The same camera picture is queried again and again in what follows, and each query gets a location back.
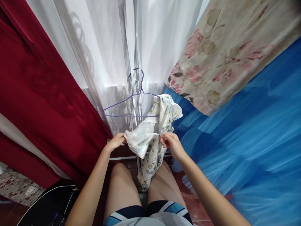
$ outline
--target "hand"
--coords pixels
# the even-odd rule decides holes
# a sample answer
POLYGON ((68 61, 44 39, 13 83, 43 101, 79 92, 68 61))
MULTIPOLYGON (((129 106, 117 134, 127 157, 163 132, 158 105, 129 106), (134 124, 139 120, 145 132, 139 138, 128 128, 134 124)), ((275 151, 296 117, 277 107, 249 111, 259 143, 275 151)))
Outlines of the hand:
POLYGON ((123 146, 126 143, 126 140, 124 138, 124 133, 117 133, 112 140, 107 143, 107 145, 104 147, 104 149, 108 151, 113 151, 115 148, 118 148, 120 145, 123 146))
POLYGON ((160 142, 166 148, 170 148, 172 156, 177 160, 181 160, 188 156, 182 147, 182 144, 178 136, 174 133, 162 133, 160 136, 160 142))

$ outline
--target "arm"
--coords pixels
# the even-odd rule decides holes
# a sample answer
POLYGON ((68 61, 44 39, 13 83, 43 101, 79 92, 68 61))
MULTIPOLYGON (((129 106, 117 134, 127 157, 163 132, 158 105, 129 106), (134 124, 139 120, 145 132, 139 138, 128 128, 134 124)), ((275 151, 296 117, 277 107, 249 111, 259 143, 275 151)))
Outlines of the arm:
POLYGON ((91 226, 93 224, 110 154, 115 148, 124 145, 123 142, 125 142, 123 133, 118 133, 104 147, 92 173, 70 211, 65 226, 91 226))
POLYGON ((214 225, 251 226, 211 184, 199 167, 187 155, 176 134, 163 133, 161 135, 161 143, 165 147, 170 147, 173 157, 183 167, 192 187, 214 225))

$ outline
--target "floral garment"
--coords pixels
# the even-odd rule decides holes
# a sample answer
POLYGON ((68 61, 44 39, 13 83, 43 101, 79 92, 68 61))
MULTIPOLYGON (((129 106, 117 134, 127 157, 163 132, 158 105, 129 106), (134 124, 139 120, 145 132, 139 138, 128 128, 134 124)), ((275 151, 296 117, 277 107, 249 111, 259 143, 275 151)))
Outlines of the floral garment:
POLYGON ((0 175, 0 195, 14 202, 31 206, 43 192, 41 186, 11 168, 0 175))
POLYGON ((210 0, 166 85, 210 115, 297 40, 300 21, 294 0, 210 0))
POLYGON ((169 94, 154 97, 153 105, 147 117, 133 131, 126 131, 124 137, 129 148, 140 158, 144 159, 138 174, 140 191, 147 191, 151 178, 162 165, 165 147, 160 143, 160 134, 173 132, 172 122, 181 118, 181 107, 173 102, 169 94))

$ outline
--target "cable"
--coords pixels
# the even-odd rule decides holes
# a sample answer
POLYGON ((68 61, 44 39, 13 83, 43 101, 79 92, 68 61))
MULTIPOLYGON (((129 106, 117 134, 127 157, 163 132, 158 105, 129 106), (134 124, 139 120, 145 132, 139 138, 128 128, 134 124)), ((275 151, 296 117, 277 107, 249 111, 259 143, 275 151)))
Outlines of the cable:
MULTIPOLYGON (((40 198, 38 198, 37 201, 34 202, 34 204, 36 204, 41 198, 43 198, 44 195, 46 195, 47 193, 53 191, 54 189, 60 188, 60 187, 75 187, 75 185, 64 185, 64 186, 58 186, 56 188, 51 189, 50 191, 46 192, 45 194, 43 194, 40 198)), ((31 207, 29 207, 29 209, 25 212, 25 214, 23 215, 23 217, 27 214, 27 212, 34 206, 34 204, 32 204, 31 207)))
POLYGON ((66 209, 65 209, 64 215, 65 215, 65 213, 66 213, 66 211, 67 211, 67 208, 68 208, 68 206, 69 206, 69 203, 70 203, 70 200, 71 200, 71 198, 72 198, 72 196, 73 196, 73 193, 74 193, 76 190, 77 190, 77 188, 74 188, 74 189, 73 189, 73 192, 72 192, 72 194, 71 194, 71 196, 70 196, 70 199, 69 199, 69 201, 68 201, 67 207, 66 207, 66 209))

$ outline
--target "floor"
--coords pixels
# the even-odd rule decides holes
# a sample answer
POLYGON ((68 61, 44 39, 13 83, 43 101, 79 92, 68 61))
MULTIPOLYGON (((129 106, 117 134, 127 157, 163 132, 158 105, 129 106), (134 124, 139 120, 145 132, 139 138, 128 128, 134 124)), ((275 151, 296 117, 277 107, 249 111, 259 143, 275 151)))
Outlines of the floor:
MULTIPOLYGON (((128 155, 126 150, 118 150, 118 156, 124 156, 125 154, 128 155)), ((164 160, 171 165, 172 164, 172 157, 165 157, 164 160)), ((95 214, 95 219, 93 222, 93 226, 102 225, 103 222, 103 213, 104 213, 104 206, 106 202, 106 196, 108 193, 108 184, 111 175, 111 171, 113 166, 118 163, 122 162, 125 166, 130 170, 133 178, 135 179, 137 176, 137 163, 135 159, 129 160, 114 160, 110 161, 108 166, 108 171, 105 177, 104 187, 102 191, 102 195, 99 200, 98 208, 95 214)), ((184 173, 174 173, 174 177, 177 181, 177 184, 180 188, 186 206, 188 208, 188 212, 190 213, 191 219, 195 226, 213 226, 212 222, 210 221, 204 207, 198 200, 196 194, 193 194, 187 187, 184 186, 182 183, 182 177, 184 173)), ((22 218, 24 213, 27 211, 28 207, 23 206, 21 204, 9 202, 7 199, 0 197, 0 225, 1 226, 16 226, 19 220, 22 218)))

